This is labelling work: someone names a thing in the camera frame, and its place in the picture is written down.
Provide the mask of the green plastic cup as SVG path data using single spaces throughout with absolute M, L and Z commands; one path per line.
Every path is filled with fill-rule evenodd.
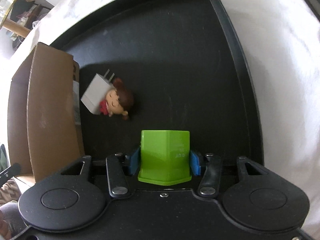
M 138 180 L 159 186 L 191 181 L 189 153 L 188 131 L 141 131 Z

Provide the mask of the brown cardboard box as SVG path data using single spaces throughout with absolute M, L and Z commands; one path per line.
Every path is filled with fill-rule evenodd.
M 35 184 L 84 155 L 79 65 L 39 42 L 11 80 L 8 100 L 10 163 Z

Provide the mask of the brown hair doll figure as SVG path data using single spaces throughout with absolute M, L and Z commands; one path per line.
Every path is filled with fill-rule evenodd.
M 134 105 L 133 93 L 127 89 L 122 79 L 115 78 L 113 88 L 110 89 L 104 99 L 99 103 L 99 113 L 112 117 L 119 115 L 123 120 L 129 119 L 129 111 Z

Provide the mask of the white power adapter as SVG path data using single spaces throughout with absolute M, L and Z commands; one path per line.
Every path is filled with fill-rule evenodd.
M 107 77 L 109 73 L 108 69 L 104 75 L 96 74 L 81 97 L 81 102 L 92 114 L 100 114 L 100 102 L 105 100 L 109 90 L 114 89 L 114 73 Z

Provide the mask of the black tray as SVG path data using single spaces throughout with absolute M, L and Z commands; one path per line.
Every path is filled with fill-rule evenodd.
M 127 121 L 81 106 L 85 153 L 128 153 L 143 130 L 184 130 L 190 147 L 233 165 L 263 163 L 259 111 L 244 52 L 220 0 L 115 0 L 52 46 L 80 65 L 80 92 L 107 70 L 135 95 Z

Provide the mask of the white fluffy blanket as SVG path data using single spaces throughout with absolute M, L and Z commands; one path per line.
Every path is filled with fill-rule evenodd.
M 7 143 L 11 77 L 41 41 L 113 0 L 53 0 L 53 9 L 14 54 L 1 51 L 1 143 Z M 319 20 L 304 0 L 221 0 L 249 64 L 265 164 L 310 199 L 303 229 L 319 239 Z

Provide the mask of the round gold edge table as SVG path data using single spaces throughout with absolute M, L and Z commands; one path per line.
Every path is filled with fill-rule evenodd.
M 1 0 L 1 58 L 10 58 L 53 7 L 47 0 Z

